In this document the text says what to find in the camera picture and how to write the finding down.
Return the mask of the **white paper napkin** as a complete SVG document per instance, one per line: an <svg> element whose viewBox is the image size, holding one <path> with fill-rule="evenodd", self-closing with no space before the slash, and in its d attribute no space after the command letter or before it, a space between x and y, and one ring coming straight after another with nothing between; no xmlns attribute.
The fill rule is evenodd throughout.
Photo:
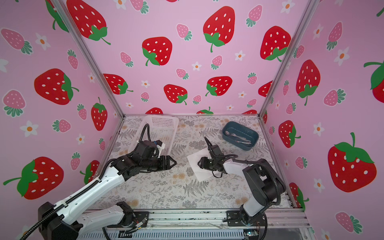
<svg viewBox="0 0 384 240"><path fill-rule="evenodd" d="M199 182L207 181L209 179L213 178L219 178L221 176L221 173L218 171L212 172L211 170L205 170L200 168L198 165L199 161L201 160L202 157L208 157L210 158L210 154L208 151L208 148L204 148L196 153L193 153L189 156L187 156L188 162L196 176L196 179Z"/></svg>

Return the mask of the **teal plastic utensil tray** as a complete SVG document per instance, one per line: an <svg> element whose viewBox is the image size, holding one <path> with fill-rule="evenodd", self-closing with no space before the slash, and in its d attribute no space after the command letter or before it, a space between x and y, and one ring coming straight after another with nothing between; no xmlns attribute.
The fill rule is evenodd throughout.
<svg viewBox="0 0 384 240"><path fill-rule="evenodd" d="M225 131L229 131L230 133L235 133L237 136L241 136L241 137L244 137L244 138L247 138L248 140L250 140L252 142L251 145L245 145L245 144L241 144L241 143L237 143L235 142L231 137L229 136L226 136L225 135ZM228 122L222 129L222 135L223 135L223 139L225 141L227 141L228 143L244 150L244 151L250 151L255 145L256 143L258 142L260 136L259 134L242 125L242 124L239 124L237 122L234 122L234 121L230 121Z"/></svg>

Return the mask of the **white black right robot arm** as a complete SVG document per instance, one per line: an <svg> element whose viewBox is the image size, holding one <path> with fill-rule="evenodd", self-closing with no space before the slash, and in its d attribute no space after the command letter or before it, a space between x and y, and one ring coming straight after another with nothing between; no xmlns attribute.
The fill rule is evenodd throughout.
<svg viewBox="0 0 384 240"><path fill-rule="evenodd" d="M282 194L287 187L267 160L238 160L235 154L223 154L220 147L213 145L208 138L205 141L210 156L201 157L198 161L199 168L212 172L218 179L224 174L240 176L246 180L251 190L252 197L240 207L236 221L250 226L268 208L281 204Z"/></svg>

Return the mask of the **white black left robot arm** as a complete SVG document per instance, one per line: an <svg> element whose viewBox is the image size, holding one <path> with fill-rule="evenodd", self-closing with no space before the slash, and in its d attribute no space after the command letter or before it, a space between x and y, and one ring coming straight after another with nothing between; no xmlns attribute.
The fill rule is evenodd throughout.
<svg viewBox="0 0 384 240"><path fill-rule="evenodd" d="M149 174L172 169L177 162L161 155L165 144L159 140L140 139L135 149L103 166L100 175L67 198L38 209L38 222L21 237L26 240L38 230L45 240L76 240L78 237L110 225L130 226L134 211L125 202L113 207L85 214L84 212L113 188L138 174Z"/></svg>

